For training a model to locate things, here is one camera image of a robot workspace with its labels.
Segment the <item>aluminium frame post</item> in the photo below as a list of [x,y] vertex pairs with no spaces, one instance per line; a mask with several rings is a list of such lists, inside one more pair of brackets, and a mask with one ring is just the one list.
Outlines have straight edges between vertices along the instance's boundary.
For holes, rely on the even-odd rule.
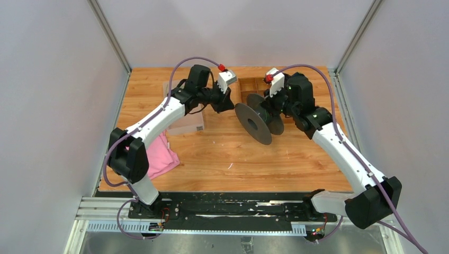
[[91,7],[91,10],[93,11],[95,17],[97,18],[97,21],[99,22],[103,32],[105,33],[113,51],[115,52],[123,69],[125,70],[127,75],[130,76],[131,72],[132,72],[131,65],[130,65],[129,61],[127,60],[127,57],[125,56],[125,53],[124,53],[122,47],[120,46],[120,43],[119,43],[117,37],[115,36],[99,1],[98,0],[87,0],[87,2],[89,4],[89,6]]
[[350,57],[354,53],[355,49],[360,43],[360,40],[363,38],[366,30],[370,26],[372,20],[376,16],[379,8],[382,6],[383,0],[373,0],[370,2],[370,6],[367,9],[366,13],[363,16],[363,19],[358,23],[357,29],[355,33],[351,37],[343,55],[340,57],[335,68],[328,68],[328,72],[331,77],[331,81],[334,86],[334,91],[336,93],[336,98],[338,101],[338,106],[340,109],[340,113],[342,115],[342,120],[344,123],[344,127],[346,128],[348,138],[355,146],[355,148],[359,151],[362,151],[360,147],[360,143],[357,137],[357,131],[354,126],[354,119],[352,116],[352,111],[350,104],[348,103],[348,96],[345,91],[345,86],[343,83],[342,73],[344,68],[346,67]]

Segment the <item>aluminium frame post right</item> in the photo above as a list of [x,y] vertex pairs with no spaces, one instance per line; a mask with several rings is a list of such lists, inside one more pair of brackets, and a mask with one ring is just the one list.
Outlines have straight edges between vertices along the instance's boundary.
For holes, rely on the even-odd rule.
[[343,83],[342,73],[344,68],[346,67],[350,57],[354,53],[355,49],[360,43],[360,40],[363,38],[366,30],[370,26],[372,20],[376,16],[379,8],[382,6],[383,0],[373,0],[370,2],[370,6],[367,9],[366,13],[363,16],[363,19],[358,23],[357,29],[355,33],[351,37],[343,55],[340,57],[335,68],[328,68],[328,72],[331,77],[331,81],[334,86],[334,91],[336,93],[336,98],[338,101],[338,106],[340,109],[340,113],[342,115],[342,120],[344,123],[344,127],[346,128],[348,138],[355,146],[355,148],[359,151],[362,151],[360,147],[360,143],[357,137],[357,131],[354,126],[354,119],[352,116],[352,111],[350,104],[348,103],[348,96],[345,91],[345,86]]

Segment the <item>pink folded cloth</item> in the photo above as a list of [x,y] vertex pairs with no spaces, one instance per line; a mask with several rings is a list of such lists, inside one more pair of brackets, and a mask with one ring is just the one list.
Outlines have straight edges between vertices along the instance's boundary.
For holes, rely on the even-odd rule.
[[150,179],[161,176],[180,165],[180,160],[169,147],[166,132],[160,134],[147,149],[149,169],[147,175]]

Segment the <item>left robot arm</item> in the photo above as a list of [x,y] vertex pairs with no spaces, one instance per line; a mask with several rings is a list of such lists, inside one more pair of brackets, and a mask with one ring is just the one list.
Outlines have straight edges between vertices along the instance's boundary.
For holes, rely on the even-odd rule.
[[229,86],[237,81],[237,76],[222,65],[218,68],[220,72],[214,77],[210,68],[194,65],[188,77],[172,86],[156,109],[127,129],[115,128],[110,133],[105,164],[125,180],[150,219],[162,212],[159,191],[147,175],[150,167],[147,149],[151,143],[199,105],[211,106],[216,113],[235,107]]

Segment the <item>wooden compartment tray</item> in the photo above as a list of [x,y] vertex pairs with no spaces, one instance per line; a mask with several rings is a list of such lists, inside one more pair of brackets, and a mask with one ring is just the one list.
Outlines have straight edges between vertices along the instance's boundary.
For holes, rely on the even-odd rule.
[[[288,80],[291,79],[292,76],[286,76],[284,81],[284,87],[278,92],[274,97],[272,97],[271,101],[277,102],[294,102],[293,99],[289,99],[288,94],[290,90],[288,88]],[[269,92],[266,94],[266,90],[270,89],[270,85],[266,84],[263,81],[262,77],[248,77],[248,78],[239,78],[237,81],[237,88],[234,92],[231,92],[231,99],[236,103],[247,103],[247,96],[249,94],[257,94],[262,98],[269,98]]]

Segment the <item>clear plastic box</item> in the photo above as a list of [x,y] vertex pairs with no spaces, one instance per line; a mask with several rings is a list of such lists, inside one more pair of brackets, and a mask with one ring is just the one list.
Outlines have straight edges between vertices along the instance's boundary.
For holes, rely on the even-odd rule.
[[195,113],[203,107],[202,104],[194,108],[191,113],[181,119],[175,121],[167,128],[167,133],[169,135],[181,135],[193,132],[203,131],[205,129],[203,112]]

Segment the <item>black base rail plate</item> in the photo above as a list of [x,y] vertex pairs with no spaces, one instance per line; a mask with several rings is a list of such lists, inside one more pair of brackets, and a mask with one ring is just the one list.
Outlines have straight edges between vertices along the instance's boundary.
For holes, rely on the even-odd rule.
[[304,192],[162,192],[155,204],[130,192],[97,192],[118,201],[118,231],[162,234],[294,235],[321,239],[340,217],[310,211]]

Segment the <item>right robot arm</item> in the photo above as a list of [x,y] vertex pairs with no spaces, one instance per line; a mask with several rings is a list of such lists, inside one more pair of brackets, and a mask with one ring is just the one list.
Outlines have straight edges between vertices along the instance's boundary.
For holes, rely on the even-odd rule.
[[313,87],[303,74],[288,75],[273,68],[266,73],[264,107],[271,115],[284,114],[319,145],[343,172],[352,193],[318,189],[304,198],[303,215],[311,221],[324,213],[345,216],[366,229],[387,216],[397,215],[402,184],[372,166],[345,137],[335,116],[315,105]]

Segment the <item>aluminium frame post left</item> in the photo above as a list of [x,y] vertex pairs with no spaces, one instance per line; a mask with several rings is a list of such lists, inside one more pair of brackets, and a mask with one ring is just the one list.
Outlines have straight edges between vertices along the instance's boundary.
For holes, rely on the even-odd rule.
[[124,53],[122,47],[120,46],[120,43],[119,43],[117,37],[115,36],[99,1],[98,0],[87,0],[87,2],[89,4],[89,6],[91,7],[91,10],[93,11],[95,17],[97,18],[97,21],[99,22],[103,32],[105,33],[113,51],[115,52],[123,69],[125,70],[127,75],[130,76],[131,72],[132,72],[131,65],[130,65],[129,61],[127,60],[127,57],[125,56],[125,53]]

